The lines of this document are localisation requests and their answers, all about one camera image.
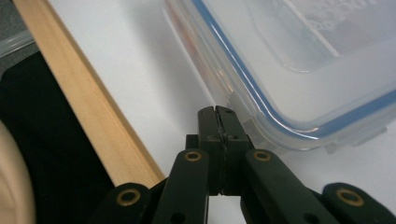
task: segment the container lid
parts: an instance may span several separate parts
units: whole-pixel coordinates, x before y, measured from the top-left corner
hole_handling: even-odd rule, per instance
[[[396,1],[192,2],[264,129],[315,140],[394,106]]]

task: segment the white table surface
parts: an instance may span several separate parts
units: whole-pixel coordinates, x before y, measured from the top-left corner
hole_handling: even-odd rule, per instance
[[[196,113],[213,105],[163,15],[163,0],[49,0],[121,111],[168,175]],[[396,214],[396,123],[358,147],[280,156],[309,188],[355,185]],[[208,223],[244,223],[237,197],[211,197]]]

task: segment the clear plastic lid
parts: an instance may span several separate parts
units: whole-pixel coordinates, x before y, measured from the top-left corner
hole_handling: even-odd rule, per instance
[[[240,80],[231,77],[233,91],[247,94],[243,104],[267,137],[312,148],[304,141],[394,117],[396,1],[191,2]]]

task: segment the plastic food container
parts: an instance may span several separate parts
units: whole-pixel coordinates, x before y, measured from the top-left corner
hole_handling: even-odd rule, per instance
[[[167,0],[217,104],[256,147],[359,144],[396,116],[396,1]]]

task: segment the black fabric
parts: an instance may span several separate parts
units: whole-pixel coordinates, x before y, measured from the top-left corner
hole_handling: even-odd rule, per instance
[[[4,73],[0,119],[27,164],[37,224],[87,223],[113,185],[41,54]]]

